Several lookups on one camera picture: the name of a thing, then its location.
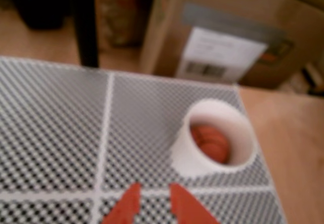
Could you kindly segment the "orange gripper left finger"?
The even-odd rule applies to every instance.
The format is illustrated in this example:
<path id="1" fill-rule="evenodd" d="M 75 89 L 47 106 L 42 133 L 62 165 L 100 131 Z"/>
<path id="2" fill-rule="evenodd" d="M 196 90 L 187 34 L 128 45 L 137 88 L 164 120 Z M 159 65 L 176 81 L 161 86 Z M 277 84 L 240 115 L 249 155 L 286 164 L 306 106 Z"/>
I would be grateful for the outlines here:
<path id="1" fill-rule="evenodd" d="M 102 223 L 133 223 L 134 216 L 140 211 L 140 191 L 140 183 L 132 184 L 103 217 Z"/>

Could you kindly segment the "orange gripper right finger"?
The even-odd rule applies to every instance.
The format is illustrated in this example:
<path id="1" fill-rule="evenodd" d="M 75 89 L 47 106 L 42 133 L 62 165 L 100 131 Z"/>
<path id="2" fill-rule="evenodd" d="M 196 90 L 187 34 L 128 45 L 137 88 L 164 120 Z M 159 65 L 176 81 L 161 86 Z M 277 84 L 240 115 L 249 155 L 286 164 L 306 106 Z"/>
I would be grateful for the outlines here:
<path id="1" fill-rule="evenodd" d="M 211 213 L 178 183 L 170 184 L 171 212 L 178 223 L 218 223 Z"/>

